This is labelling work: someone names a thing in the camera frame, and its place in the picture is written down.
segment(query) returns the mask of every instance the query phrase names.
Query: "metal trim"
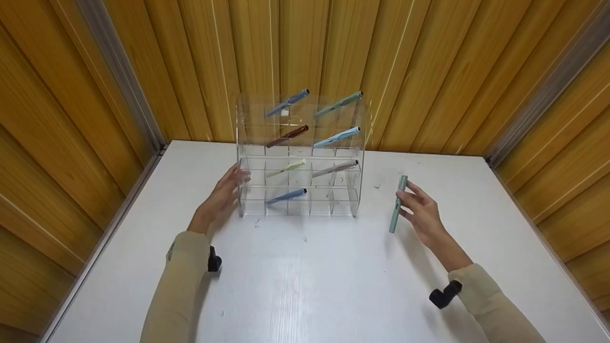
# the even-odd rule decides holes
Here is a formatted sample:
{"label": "metal trim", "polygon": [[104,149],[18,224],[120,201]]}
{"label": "metal trim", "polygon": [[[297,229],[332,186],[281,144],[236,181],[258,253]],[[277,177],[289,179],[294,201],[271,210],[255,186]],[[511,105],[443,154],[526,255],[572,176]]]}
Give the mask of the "metal trim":
{"label": "metal trim", "polygon": [[39,343],[47,343],[53,337],[55,330],[57,329],[57,327],[59,327],[59,324],[62,322],[64,315],[72,305],[72,301],[76,298],[76,295],[81,289],[81,286],[85,283],[87,276],[95,266],[95,262],[98,260],[99,256],[104,251],[106,246],[110,243],[112,236],[121,225],[121,222],[125,218],[125,215],[129,212],[129,209],[133,205],[134,201],[138,198],[138,195],[144,188],[144,185],[148,181],[148,178],[151,176],[151,174],[159,164],[159,161],[161,161],[161,158],[161,155],[156,155],[152,157],[144,168],[144,170],[142,171],[142,174],[132,187],[131,191],[129,192],[129,194],[127,194],[127,197],[125,198],[121,206],[118,208],[114,218],[112,219],[112,221],[110,221],[110,224],[106,228],[104,235],[99,240],[98,244],[95,246],[95,249],[93,249],[93,253],[91,253],[89,258],[87,259],[87,263],[85,264],[81,272],[78,274],[78,276],[74,280],[74,283],[70,287],[70,290],[63,298],[61,304],[53,314],[53,317],[49,324],[46,326],[45,330],[43,331],[43,334],[40,335]]}
{"label": "metal trim", "polygon": [[486,156],[492,169],[496,169],[523,139],[538,119],[601,50],[609,37],[610,2],[607,2]]}
{"label": "metal trim", "polygon": [[156,154],[164,146],[165,140],[117,31],[112,24],[112,19],[106,10],[104,1],[77,0],[76,2],[81,8],[93,38],[98,43],[99,49],[121,89],[138,127],[145,136],[151,151]]}

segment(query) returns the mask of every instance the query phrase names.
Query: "brown pen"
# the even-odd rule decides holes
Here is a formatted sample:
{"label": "brown pen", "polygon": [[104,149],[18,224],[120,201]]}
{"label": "brown pen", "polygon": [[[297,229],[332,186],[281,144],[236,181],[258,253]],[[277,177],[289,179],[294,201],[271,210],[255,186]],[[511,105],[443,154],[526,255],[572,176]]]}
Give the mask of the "brown pen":
{"label": "brown pen", "polygon": [[309,126],[303,125],[300,128],[294,129],[294,130],[288,132],[287,134],[283,135],[282,137],[267,143],[266,147],[269,149],[273,146],[280,144],[281,142],[285,142],[288,139],[292,139],[300,134],[304,134],[305,132],[307,132],[307,130],[309,130]]}

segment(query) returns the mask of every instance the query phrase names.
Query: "hand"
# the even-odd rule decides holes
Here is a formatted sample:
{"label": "hand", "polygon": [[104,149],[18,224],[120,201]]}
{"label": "hand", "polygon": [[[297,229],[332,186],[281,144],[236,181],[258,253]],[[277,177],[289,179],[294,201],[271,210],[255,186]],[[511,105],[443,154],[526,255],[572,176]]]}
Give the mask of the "hand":
{"label": "hand", "polygon": [[237,199],[235,188],[240,181],[248,182],[250,177],[248,171],[243,171],[237,168],[234,164],[224,176],[216,183],[216,187],[209,197],[197,208],[193,219],[188,225],[187,231],[206,234],[210,224],[216,220],[216,217],[233,206],[233,202]]}
{"label": "hand", "polygon": [[399,189],[396,196],[412,213],[401,208],[400,215],[411,222],[420,241],[434,253],[447,272],[471,265],[472,260],[440,221],[436,201],[411,181],[407,182],[407,187],[414,194]]}

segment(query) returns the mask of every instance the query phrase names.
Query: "light blue pen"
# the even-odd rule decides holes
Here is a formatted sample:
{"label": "light blue pen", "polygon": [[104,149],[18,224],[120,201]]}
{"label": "light blue pen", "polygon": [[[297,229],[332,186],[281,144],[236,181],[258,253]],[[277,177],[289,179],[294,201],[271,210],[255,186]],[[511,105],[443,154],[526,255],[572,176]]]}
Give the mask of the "light blue pen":
{"label": "light blue pen", "polygon": [[346,139],[348,137],[351,137],[353,135],[357,135],[358,133],[360,133],[360,126],[355,126],[351,129],[345,130],[343,132],[340,132],[334,136],[330,136],[327,139],[324,139],[318,143],[314,144],[314,148],[319,148],[321,146],[325,146],[325,145],[329,145],[331,143],[334,143],[336,141],[342,140],[342,139]]}
{"label": "light blue pen", "polygon": [[286,107],[289,107],[290,105],[294,104],[295,102],[303,99],[308,94],[309,94],[309,89],[305,88],[304,90],[302,90],[302,91],[298,92],[297,94],[294,94],[293,96],[286,99],[283,103],[279,104],[277,107],[275,107],[271,111],[267,112],[267,114],[265,114],[265,116],[270,117],[274,114],[278,114],[278,113],[282,112],[283,109],[285,109]]}
{"label": "light blue pen", "polygon": [[319,110],[314,116],[319,117],[321,115],[327,114],[328,112],[332,112],[333,110],[336,110],[342,106],[345,106],[349,103],[353,103],[354,101],[362,98],[362,94],[363,94],[362,91],[358,91],[352,95],[346,96],[345,98],[337,101],[336,103]]}
{"label": "light blue pen", "polygon": [[[401,175],[400,181],[398,182],[398,189],[404,190],[407,187],[407,176]],[[398,223],[398,214],[400,213],[400,198],[396,197],[396,203],[394,204],[394,213],[392,213],[392,221],[390,222],[390,233],[396,231],[396,224]]]}
{"label": "light blue pen", "polygon": [[271,200],[267,200],[266,204],[267,205],[271,205],[271,204],[278,203],[280,201],[290,200],[290,199],[296,198],[296,197],[302,197],[303,195],[306,195],[306,194],[307,194],[307,189],[305,189],[305,188],[297,189],[297,190],[294,190],[292,192],[286,193],[284,195],[280,195],[277,198],[273,198]]}

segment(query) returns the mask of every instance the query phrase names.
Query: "acrylic compartment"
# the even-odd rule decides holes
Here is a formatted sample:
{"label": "acrylic compartment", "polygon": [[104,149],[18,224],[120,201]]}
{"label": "acrylic compartment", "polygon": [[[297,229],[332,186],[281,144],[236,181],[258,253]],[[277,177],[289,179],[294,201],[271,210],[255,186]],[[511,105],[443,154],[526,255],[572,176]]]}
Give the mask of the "acrylic compartment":
{"label": "acrylic compartment", "polygon": [[[368,112],[362,100],[355,101],[322,117],[316,111],[338,99],[309,95],[281,114],[266,117],[281,97],[240,95],[236,105],[237,162],[250,172],[251,180],[239,187],[240,215],[356,215],[361,200],[364,168],[365,124]],[[307,125],[309,130],[273,146],[270,142]],[[360,132],[321,148],[314,144],[328,137],[360,127]],[[351,162],[353,167],[316,172]],[[286,170],[290,165],[297,168]],[[306,194],[275,204],[271,199],[297,190]]]}

